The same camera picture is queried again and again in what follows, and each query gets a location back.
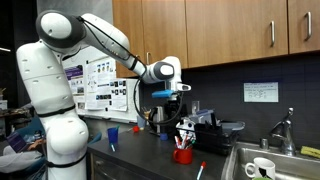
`sink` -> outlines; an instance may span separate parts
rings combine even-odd
[[[264,157],[276,165],[276,180],[319,180],[320,160],[308,156],[287,156],[279,148],[260,149],[259,145],[237,142],[224,164],[221,180],[248,180],[245,171],[248,162],[253,163],[255,157]]]

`countertop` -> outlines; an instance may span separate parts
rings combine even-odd
[[[89,145],[87,151],[150,179],[196,179],[203,161],[207,165],[200,179],[221,179],[227,156],[193,149],[192,163],[182,165],[172,158],[174,145],[173,140],[162,141],[144,130],[120,133],[115,152],[109,146],[108,139]]]

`faucet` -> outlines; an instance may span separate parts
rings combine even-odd
[[[296,155],[296,147],[292,139],[292,122],[290,118],[292,114],[293,108],[289,108],[288,114],[270,132],[272,137],[281,140],[281,152],[288,156]]]

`upper cabinet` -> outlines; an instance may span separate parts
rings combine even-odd
[[[288,0],[289,53],[320,49],[320,1]]]
[[[140,1],[113,0],[113,25],[129,39],[130,52],[147,63],[144,53],[142,5]],[[117,63],[117,77],[137,76],[134,72]]]
[[[113,20],[145,64],[176,56],[188,67],[184,0],[113,0]],[[136,74],[117,65],[117,77],[130,76]]]
[[[189,67],[288,54],[286,0],[186,0]]]

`white mug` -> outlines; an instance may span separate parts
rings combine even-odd
[[[269,159],[257,157],[253,159],[254,163],[247,163],[245,167],[245,172],[250,178],[255,177],[265,177],[272,180],[276,179],[276,165]],[[254,173],[249,174],[248,168],[253,167]]]

